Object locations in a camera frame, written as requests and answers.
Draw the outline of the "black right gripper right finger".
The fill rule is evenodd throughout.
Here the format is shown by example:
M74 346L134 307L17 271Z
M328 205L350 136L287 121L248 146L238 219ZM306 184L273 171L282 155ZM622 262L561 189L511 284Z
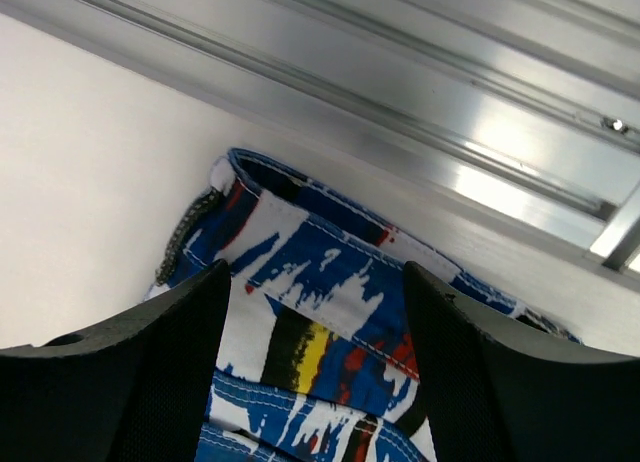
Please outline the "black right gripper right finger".
M440 461L635 461L639 361L560 339L403 269Z

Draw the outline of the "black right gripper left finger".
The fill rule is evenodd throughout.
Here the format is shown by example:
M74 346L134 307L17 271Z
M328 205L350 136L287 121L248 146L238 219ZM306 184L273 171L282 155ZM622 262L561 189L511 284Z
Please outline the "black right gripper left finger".
M191 461L227 315L219 261L109 319L1 353L5 461Z

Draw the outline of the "blue patterned trousers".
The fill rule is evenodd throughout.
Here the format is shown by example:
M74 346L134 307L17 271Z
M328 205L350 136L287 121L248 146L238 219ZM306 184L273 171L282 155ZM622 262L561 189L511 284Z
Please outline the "blue patterned trousers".
M177 225L159 295L227 262L229 306L199 461L432 461L403 295L417 262L463 294L571 333L324 184L234 148Z

